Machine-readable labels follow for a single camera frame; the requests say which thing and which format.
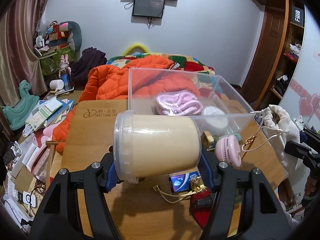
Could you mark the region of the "small wall monitor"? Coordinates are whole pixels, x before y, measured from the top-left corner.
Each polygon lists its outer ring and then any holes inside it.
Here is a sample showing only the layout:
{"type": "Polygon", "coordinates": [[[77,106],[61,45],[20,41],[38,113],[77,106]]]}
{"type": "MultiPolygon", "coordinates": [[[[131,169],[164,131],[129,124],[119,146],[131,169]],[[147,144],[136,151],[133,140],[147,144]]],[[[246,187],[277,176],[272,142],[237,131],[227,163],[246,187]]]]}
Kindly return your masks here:
{"type": "Polygon", "coordinates": [[[165,0],[135,0],[132,16],[162,18],[165,0]]]}

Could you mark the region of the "pink round fan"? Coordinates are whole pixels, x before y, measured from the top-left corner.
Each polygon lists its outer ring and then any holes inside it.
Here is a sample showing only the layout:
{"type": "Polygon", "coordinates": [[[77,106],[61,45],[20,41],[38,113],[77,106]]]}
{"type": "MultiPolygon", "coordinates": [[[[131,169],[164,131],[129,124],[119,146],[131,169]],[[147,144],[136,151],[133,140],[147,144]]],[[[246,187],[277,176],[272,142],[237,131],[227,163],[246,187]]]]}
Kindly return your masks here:
{"type": "Polygon", "coordinates": [[[235,135],[219,139],[215,146],[215,155],[219,161],[239,168],[241,166],[240,146],[235,135]]]}

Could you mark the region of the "stack of books papers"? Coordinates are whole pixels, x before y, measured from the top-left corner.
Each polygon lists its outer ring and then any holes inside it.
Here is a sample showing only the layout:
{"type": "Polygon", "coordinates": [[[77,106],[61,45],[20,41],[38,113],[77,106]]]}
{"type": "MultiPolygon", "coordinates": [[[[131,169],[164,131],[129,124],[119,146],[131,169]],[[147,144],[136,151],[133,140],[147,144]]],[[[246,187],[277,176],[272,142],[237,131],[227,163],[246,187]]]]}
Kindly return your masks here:
{"type": "Polygon", "coordinates": [[[49,100],[40,100],[28,115],[22,135],[27,137],[41,128],[57,124],[66,117],[73,105],[74,100],[60,99],[55,96],[49,100]]]}

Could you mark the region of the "cream plastic jar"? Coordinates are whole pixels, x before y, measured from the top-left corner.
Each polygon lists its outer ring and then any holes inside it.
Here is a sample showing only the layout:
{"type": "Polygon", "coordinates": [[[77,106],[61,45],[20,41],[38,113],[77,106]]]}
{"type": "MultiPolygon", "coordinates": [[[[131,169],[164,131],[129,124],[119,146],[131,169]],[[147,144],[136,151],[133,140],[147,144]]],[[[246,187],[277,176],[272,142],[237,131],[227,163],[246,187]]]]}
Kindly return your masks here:
{"type": "Polygon", "coordinates": [[[198,165],[200,155],[199,128],[188,116],[133,111],[116,116],[113,159],[120,180],[136,184],[140,178],[189,170],[198,165]]]}

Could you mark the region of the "wooden wardrobe door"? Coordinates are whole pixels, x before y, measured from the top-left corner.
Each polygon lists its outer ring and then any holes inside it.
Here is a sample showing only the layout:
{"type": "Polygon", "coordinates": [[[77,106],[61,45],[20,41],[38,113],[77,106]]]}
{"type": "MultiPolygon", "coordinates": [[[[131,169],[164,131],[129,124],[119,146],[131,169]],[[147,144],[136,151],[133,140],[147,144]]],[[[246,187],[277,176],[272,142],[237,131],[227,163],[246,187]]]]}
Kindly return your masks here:
{"type": "Polygon", "coordinates": [[[263,25],[255,54],[242,85],[246,101],[258,105],[270,84],[283,48],[289,0],[255,0],[265,7],[263,25]]]}

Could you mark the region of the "dark purple clothing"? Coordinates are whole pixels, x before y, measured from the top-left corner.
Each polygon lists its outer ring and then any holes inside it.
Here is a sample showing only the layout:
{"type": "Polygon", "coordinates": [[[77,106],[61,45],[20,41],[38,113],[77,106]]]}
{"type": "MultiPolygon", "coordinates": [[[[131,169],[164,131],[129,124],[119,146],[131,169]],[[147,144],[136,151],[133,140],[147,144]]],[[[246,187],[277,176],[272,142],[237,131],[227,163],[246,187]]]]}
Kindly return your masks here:
{"type": "Polygon", "coordinates": [[[97,48],[87,48],[77,62],[71,64],[71,81],[76,86],[87,83],[89,71],[107,62],[106,54],[97,48]]]}

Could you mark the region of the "white mug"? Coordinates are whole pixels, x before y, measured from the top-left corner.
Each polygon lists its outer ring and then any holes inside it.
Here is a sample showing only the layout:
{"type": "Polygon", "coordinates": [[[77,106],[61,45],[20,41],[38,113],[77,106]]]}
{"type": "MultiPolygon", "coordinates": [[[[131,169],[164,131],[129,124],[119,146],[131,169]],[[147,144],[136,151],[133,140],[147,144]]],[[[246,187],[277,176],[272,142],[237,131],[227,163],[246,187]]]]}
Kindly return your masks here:
{"type": "Polygon", "coordinates": [[[61,79],[52,80],[49,84],[51,90],[62,90],[64,86],[64,81],[61,79]]]}

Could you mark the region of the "green storage box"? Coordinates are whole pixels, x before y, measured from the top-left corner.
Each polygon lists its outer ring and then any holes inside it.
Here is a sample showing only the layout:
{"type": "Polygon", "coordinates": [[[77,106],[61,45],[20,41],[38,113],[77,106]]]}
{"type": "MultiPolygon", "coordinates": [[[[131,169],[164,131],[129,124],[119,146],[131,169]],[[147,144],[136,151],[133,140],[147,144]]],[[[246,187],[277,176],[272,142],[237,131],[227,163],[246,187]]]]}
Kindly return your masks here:
{"type": "Polygon", "coordinates": [[[76,59],[76,53],[71,51],[69,46],[54,52],[49,52],[46,55],[39,58],[42,74],[51,75],[58,73],[60,69],[60,61],[62,55],[68,55],[69,62],[73,62],[76,59]]]}

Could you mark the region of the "red velvet gift pouch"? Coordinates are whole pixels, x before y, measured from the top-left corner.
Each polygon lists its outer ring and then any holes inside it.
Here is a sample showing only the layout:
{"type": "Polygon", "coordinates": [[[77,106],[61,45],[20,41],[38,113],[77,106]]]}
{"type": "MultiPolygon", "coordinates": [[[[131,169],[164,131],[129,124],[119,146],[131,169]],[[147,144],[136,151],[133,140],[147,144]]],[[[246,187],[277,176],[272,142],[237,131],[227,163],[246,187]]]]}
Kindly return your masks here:
{"type": "Polygon", "coordinates": [[[215,194],[204,185],[201,177],[190,181],[192,195],[190,197],[189,213],[203,230],[208,222],[215,194]]]}

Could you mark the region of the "clear plastic storage bin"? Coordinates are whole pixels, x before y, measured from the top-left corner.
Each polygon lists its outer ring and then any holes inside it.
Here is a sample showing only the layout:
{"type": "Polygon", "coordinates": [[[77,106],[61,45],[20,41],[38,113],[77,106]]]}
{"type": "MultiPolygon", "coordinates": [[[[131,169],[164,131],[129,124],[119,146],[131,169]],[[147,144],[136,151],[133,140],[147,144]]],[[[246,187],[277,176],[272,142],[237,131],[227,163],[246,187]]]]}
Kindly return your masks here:
{"type": "Polygon", "coordinates": [[[204,132],[199,121],[204,107],[215,106],[223,110],[228,118],[227,131],[224,135],[240,134],[253,119],[253,109],[244,98],[221,76],[199,72],[178,71],[184,81],[190,81],[201,93],[196,96],[190,90],[177,89],[169,91],[166,85],[155,95],[139,95],[133,91],[133,82],[142,74],[150,74],[151,82],[161,77],[173,77],[172,70],[156,70],[151,68],[131,68],[129,70],[128,109],[136,114],[188,116],[204,132]]]}

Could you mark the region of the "teal dinosaur plush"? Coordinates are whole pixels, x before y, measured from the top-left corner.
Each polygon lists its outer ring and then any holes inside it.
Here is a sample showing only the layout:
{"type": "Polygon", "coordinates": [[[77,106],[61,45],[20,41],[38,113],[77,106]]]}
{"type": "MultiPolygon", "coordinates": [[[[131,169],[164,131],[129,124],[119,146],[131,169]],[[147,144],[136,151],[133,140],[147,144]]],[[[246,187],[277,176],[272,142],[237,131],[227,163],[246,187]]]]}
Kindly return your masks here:
{"type": "Polygon", "coordinates": [[[27,117],[40,99],[39,96],[29,94],[31,84],[27,80],[22,80],[18,89],[21,97],[18,104],[15,107],[9,105],[1,107],[12,131],[18,130],[25,125],[27,117]]]}

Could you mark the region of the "blue cigarette pack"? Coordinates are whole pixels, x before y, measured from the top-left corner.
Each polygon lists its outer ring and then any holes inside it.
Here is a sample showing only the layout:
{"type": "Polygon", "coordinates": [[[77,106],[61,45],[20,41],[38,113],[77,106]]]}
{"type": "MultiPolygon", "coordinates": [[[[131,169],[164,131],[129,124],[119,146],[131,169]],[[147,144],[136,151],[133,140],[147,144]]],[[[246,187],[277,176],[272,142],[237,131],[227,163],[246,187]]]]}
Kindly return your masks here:
{"type": "Polygon", "coordinates": [[[169,177],[169,185],[172,193],[185,192],[191,189],[190,182],[192,179],[199,177],[198,171],[188,172],[184,174],[169,177]]]}

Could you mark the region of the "white drawstring cloth bag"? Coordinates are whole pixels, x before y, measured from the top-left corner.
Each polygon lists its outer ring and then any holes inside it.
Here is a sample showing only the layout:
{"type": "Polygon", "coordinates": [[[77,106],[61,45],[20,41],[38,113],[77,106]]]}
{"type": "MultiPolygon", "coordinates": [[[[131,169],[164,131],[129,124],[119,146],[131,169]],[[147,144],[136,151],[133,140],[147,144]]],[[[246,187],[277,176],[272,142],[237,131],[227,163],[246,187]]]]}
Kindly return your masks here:
{"type": "Polygon", "coordinates": [[[302,162],[297,157],[285,153],[285,146],[289,141],[300,143],[299,129],[291,120],[289,113],[278,105],[269,105],[264,109],[263,123],[267,131],[267,138],[270,139],[269,142],[279,162],[287,172],[291,186],[294,186],[297,170],[302,162]]]}

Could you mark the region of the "pink bunny figurine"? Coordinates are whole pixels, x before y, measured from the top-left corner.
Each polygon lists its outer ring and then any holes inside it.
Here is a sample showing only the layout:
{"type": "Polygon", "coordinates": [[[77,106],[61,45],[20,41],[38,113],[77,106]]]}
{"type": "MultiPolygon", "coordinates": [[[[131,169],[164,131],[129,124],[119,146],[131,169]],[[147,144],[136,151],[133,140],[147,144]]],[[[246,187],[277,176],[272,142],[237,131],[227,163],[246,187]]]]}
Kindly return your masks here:
{"type": "Polygon", "coordinates": [[[68,54],[61,55],[59,77],[65,74],[71,74],[71,68],[69,66],[68,54]]]}

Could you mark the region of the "colourful patchwork blanket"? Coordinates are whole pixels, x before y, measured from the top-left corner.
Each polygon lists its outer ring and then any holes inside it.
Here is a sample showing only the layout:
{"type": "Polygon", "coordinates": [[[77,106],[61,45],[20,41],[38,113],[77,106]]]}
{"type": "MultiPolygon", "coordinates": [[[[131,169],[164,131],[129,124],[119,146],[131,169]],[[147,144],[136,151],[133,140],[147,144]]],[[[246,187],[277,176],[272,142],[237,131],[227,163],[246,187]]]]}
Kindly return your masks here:
{"type": "Polygon", "coordinates": [[[125,64],[129,63],[131,60],[144,58],[149,55],[162,56],[164,58],[170,59],[175,66],[171,66],[171,69],[180,69],[188,72],[199,72],[204,74],[215,75],[213,67],[206,66],[200,62],[197,58],[178,55],[178,54],[164,54],[164,53],[133,53],[126,56],[115,56],[110,58],[106,64],[114,65],[119,68],[123,68],[125,64]]]}

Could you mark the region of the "wooden tag block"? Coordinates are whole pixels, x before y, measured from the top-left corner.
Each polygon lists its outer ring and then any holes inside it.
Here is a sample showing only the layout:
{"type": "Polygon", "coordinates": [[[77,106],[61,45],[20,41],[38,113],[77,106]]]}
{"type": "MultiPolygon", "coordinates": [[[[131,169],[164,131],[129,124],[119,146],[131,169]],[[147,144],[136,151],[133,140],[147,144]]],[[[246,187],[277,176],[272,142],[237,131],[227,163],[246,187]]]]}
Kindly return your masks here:
{"type": "Polygon", "coordinates": [[[204,131],[201,135],[201,141],[204,146],[209,147],[214,142],[214,137],[208,131],[204,131]]]}

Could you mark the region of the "yellow curved pillow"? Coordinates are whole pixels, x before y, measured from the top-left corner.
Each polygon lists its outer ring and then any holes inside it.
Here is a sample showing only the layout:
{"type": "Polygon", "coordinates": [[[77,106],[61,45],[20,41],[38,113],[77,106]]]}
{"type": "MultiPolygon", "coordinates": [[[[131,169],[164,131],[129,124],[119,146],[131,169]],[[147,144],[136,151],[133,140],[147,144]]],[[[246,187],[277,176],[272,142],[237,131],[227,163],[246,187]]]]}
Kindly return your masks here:
{"type": "Polygon", "coordinates": [[[131,45],[129,45],[125,51],[122,53],[123,56],[128,56],[131,55],[134,52],[141,52],[141,53],[149,53],[150,50],[147,48],[146,45],[144,45],[143,43],[140,42],[135,42],[132,43],[131,45]]]}

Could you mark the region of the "pink striped curtain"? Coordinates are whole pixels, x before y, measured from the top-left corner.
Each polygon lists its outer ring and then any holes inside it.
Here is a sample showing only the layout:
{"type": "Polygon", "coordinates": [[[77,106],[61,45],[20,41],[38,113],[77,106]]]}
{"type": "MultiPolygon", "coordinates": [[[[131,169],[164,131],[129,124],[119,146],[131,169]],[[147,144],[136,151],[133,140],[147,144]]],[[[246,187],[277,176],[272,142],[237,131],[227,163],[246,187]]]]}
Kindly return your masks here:
{"type": "Polygon", "coordinates": [[[1,99],[16,106],[21,81],[31,84],[33,95],[47,91],[33,39],[48,0],[14,0],[1,19],[1,99]]]}

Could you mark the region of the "grey plush toy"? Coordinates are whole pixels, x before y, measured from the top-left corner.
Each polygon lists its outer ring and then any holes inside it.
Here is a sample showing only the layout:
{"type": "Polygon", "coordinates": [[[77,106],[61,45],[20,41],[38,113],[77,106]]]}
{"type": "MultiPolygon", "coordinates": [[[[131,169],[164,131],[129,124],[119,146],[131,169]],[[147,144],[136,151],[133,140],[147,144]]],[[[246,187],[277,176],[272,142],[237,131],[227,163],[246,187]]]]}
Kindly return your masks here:
{"type": "Polygon", "coordinates": [[[80,25],[74,21],[61,22],[59,24],[59,31],[69,31],[67,44],[69,45],[71,51],[75,53],[78,52],[82,45],[80,25]]]}

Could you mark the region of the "white round lamp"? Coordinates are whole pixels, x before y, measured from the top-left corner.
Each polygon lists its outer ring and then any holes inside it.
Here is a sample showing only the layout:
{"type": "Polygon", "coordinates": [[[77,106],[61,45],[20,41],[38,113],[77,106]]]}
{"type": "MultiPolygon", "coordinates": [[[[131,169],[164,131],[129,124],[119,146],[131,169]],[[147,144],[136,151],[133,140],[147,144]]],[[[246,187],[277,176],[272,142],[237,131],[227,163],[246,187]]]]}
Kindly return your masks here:
{"type": "Polygon", "coordinates": [[[204,107],[199,121],[204,131],[212,135],[224,135],[227,131],[228,118],[223,110],[215,106],[204,107]]]}

